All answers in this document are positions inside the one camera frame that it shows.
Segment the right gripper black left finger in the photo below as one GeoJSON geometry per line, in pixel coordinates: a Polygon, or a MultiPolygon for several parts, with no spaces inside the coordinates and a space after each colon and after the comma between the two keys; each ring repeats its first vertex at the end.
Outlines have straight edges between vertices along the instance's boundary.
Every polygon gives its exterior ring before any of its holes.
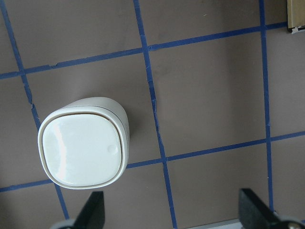
{"type": "Polygon", "coordinates": [[[53,229],[102,229],[105,224],[103,191],[94,191],[89,196],[76,219],[53,224],[53,229]]]}

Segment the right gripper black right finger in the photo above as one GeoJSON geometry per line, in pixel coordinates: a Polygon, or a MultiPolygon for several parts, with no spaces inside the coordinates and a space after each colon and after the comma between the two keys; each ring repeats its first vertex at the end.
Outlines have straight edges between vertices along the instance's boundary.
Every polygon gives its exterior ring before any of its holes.
{"type": "Polygon", "coordinates": [[[239,221],[244,229],[303,229],[297,220],[282,219],[250,189],[239,190],[239,221]]]}

